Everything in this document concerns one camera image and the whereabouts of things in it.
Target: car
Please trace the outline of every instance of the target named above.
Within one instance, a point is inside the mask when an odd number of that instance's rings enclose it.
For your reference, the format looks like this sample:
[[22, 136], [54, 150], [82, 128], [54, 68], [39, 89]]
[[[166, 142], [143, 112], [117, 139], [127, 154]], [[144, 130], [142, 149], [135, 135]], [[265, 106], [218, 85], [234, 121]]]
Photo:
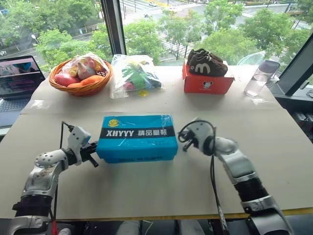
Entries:
[[149, 6], [157, 6], [155, 2], [151, 1], [149, 2]]
[[4, 56], [6, 55], [6, 51], [5, 50], [0, 50], [0, 56]]

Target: window frame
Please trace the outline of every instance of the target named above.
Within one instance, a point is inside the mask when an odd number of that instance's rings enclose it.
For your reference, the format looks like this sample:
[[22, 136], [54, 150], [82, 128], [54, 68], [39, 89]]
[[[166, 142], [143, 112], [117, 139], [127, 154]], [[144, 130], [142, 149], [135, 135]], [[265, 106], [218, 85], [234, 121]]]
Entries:
[[101, 0], [112, 56], [127, 54], [119, 0]]
[[277, 86], [292, 96], [313, 73], [313, 34], [280, 75]]
[[[127, 54], [119, 0], [101, 0], [112, 55]], [[275, 90], [292, 96], [313, 73], [313, 34], [280, 75]]]

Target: brown sneaker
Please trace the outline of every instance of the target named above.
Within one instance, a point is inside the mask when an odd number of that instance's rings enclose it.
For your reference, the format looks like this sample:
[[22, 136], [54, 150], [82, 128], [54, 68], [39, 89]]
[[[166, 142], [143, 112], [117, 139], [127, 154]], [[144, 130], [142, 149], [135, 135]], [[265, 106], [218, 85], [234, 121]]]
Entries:
[[192, 56], [189, 66], [191, 73], [204, 76], [221, 77], [228, 71], [227, 65], [207, 54], [195, 54]]
[[188, 55], [188, 58], [187, 58], [187, 65], [190, 64], [191, 58], [192, 58], [194, 55], [196, 55], [196, 54], [198, 54], [198, 55], [199, 55], [199, 54], [207, 54], [207, 55], [211, 56], [213, 59], [217, 60], [218, 62], [223, 63], [223, 60], [222, 60], [220, 57], [218, 57], [217, 55], [215, 55], [215, 54], [209, 52], [208, 50], [205, 50], [205, 49], [203, 49], [203, 48], [200, 48], [200, 49], [198, 49], [198, 50], [193, 50], [193, 49], [192, 49], [192, 50], [190, 51], [190, 53], [189, 53], [189, 55]]

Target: laptop screen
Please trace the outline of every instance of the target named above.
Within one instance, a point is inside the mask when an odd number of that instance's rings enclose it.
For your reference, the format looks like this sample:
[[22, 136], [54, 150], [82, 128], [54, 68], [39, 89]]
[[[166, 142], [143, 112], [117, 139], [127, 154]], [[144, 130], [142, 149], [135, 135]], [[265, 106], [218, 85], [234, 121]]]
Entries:
[[30, 97], [45, 77], [32, 56], [0, 60], [0, 97]]

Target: white logo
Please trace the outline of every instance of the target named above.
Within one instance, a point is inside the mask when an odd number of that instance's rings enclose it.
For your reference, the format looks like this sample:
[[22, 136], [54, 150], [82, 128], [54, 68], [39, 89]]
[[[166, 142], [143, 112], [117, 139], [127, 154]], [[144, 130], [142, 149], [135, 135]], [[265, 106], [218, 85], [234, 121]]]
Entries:
[[195, 71], [198, 72], [198, 70], [200, 69], [200, 73], [203, 73], [203, 69], [206, 68], [206, 72], [207, 74], [209, 74], [211, 72], [211, 69], [209, 67], [208, 64], [206, 63], [203, 63], [203, 64], [197, 64], [196, 65], [196, 68], [195, 68]]
[[134, 131], [108, 131], [106, 136], [119, 136], [127, 137], [128, 134], [130, 137], [133, 136]]
[[210, 86], [212, 86], [213, 82], [203, 82], [203, 88], [208, 89]]

